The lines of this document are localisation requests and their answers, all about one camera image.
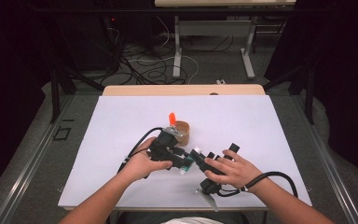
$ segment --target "black device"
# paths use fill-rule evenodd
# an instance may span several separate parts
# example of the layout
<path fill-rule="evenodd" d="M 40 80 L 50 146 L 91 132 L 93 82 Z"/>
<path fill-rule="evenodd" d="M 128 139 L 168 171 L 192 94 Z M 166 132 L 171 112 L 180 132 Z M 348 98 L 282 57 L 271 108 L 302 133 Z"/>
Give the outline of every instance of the black device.
<path fill-rule="evenodd" d="M 135 155 L 137 152 L 134 152 L 135 149 L 145 140 L 145 138 L 152 133 L 153 131 L 160 130 L 160 134 L 158 137 L 153 140 L 149 148 L 143 148 L 141 150 L 149 150 L 149 156 L 152 161 L 172 161 L 172 167 L 176 167 L 181 169 L 182 167 L 190 167 L 193 162 L 195 162 L 200 170 L 202 172 L 205 172 L 207 170 L 212 171 L 213 173 L 217 175 L 224 175 L 223 172 L 219 171 L 218 169 L 212 167 L 211 165 L 207 164 L 205 162 L 205 158 L 211 158 L 217 160 L 220 158 L 220 156 L 216 156 L 210 152 L 207 157 L 205 157 L 200 151 L 197 151 L 195 149 L 192 149 L 190 153 L 187 153 L 184 149 L 177 147 L 178 140 L 175 138 L 176 135 L 179 135 L 179 132 L 174 127 L 167 127 L 165 129 L 162 128 L 154 128 L 147 132 L 135 145 L 135 147 L 132 149 L 130 154 L 127 156 L 127 158 L 122 162 L 120 168 L 117 172 L 120 172 L 121 169 L 124 168 L 127 161 L 130 160 L 130 158 Z M 238 152 L 240 150 L 240 147 L 235 145 L 234 143 L 231 144 L 229 147 L 229 150 Z M 224 158 L 228 160 L 232 160 L 231 157 L 225 156 Z M 281 173 L 281 172 L 267 172 L 262 175 L 257 176 L 254 180 L 249 182 L 247 185 L 242 187 L 241 189 L 234 189 L 234 190 L 224 190 L 224 191 L 230 191 L 230 193 L 222 194 L 220 191 L 222 190 L 222 186 L 214 181 L 212 181 L 209 178 L 206 178 L 200 183 L 200 186 L 202 188 L 202 193 L 205 195 L 210 194 L 217 194 L 220 197 L 229 197 L 235 194 L 240 193 L 241 191 L 248 191 L 248 188 L 255 185 L 258 181 L 262 180 L 263 178 L 277 175 L 285 178 L 293 191 L 293 194 L 298 197 L 297 191 L 296 191 L 296 185 L 293 182 L 293 180 L 290 178 L 290 176 Z"/>

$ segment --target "white tabletop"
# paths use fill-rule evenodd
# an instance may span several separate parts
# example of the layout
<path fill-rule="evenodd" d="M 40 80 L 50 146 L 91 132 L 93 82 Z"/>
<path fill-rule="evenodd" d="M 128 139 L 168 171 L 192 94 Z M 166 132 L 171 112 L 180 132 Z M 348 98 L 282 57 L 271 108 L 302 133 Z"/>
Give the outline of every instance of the white tabletop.
<path fill-rule="evenodd" d="M 155 0 L 156 7 L 289 6 L 296 0 Z"/>
<path fill-rule="evenodd" d="M 280 171 L 296 183 L 299 199 L 311 204 L 301 175 L 267 95 L 101 96 L 65 185 L 59 206 L 72 208 L 116 172 L 124 157 L 150 129 L 169 125 L 171 112 L 190 124 L 188 152 L 199 147 L 221 155 L 231 143 L 263 172 Z M 132 184 L 117 204 L 123 210 L 191 210 L 210 206 L 195 193 L 206 177 L 193 165 L 158 171 Z M 292 192 L 286 180 L 272 177 Z M 221 210 L 266 208 L 254 195 L 213 196 Z"/>

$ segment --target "wrist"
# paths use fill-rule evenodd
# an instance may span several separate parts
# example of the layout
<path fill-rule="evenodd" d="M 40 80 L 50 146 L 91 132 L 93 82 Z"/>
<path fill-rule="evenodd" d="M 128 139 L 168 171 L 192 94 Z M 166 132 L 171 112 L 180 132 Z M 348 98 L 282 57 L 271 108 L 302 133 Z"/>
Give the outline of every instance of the wrist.
<path fill-rule="evenodd" d="M 254 184 L 251 188 L 248 188 L 248 192 L 253 193 L 254 195 L 258 196 L 265 190 L 269 190 L 269 186 L 272 181 L 269 178 L 261 179 L 259 182 Z"/>
<path fill-rule="evenodd" d="M 126 172 L 119 172 L 114 179 L 117 179 L 120 181 L 120 183 L 122 183 L 122 185 L 124 187 L 128 187 L 129 185 L 131 185 L 133 182 L 135 182 L 137 179 L 135 179 L 134 177 L 132 177 L 132 175 L 130 174 L 126 174 Z"/>

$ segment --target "black curtain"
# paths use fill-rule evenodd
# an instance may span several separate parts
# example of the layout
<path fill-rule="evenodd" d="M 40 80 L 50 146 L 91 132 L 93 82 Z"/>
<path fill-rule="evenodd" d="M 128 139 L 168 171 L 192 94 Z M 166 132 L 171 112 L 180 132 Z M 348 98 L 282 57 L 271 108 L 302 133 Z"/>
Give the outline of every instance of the black curtain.
<path fill-rule="evenodd" d="M 298 0 L 296 7 L 328 7 L 331 3 Z M 314 94 L 324 104 L 329 118 L 329 145 L 358 167 L 358 2 L 334 4 L 325 17 L 289 20 L 266 78 L 276 80 L 315 56 L 312 55 L 315 48 L 322 47 L 314 57 L 317 62 Z M 297 74 L 290 80 L 304 75 Z"/>
<path fill-rule="evenodd" d="M 49 72 L 16 1 L 0 1 L 0 175 L 43 103 Z"/>

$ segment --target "human arm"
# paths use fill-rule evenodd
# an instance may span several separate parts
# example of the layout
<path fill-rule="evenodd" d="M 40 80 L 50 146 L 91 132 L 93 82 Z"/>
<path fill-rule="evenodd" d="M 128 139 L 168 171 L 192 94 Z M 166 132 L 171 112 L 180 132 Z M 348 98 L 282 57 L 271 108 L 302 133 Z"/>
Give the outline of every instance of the human arm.
<path fill-rule="evenodd" d="M 153 171 L 171 167 L 171 161 L 151 161 L 146 151 L 142 150 L 148 148 L 154 139 L 155 137 L 144 141 L 135 151 L 139 153 L 134 154 L 117 175 L 72 210 L 60 223 L 104 223 L 131 183 Z"/>
<path fill-rule="evenodd" d="M 216 175 L 206 171 L 205 175 L 212 181 L 240 189 L 262 174 L 251 162 L 237 153 L 224 150 L 223 154 L 233 158 L 233 161 L 225 158 L 219 158 L 217 161 L 205 159 L 206 163 L 226 174 Z M 282 223 L 333 223 L 328 217 L 303 203 L 269 178 L 264 178 L 249 188 L 249 192 L 259 198 Z"/>

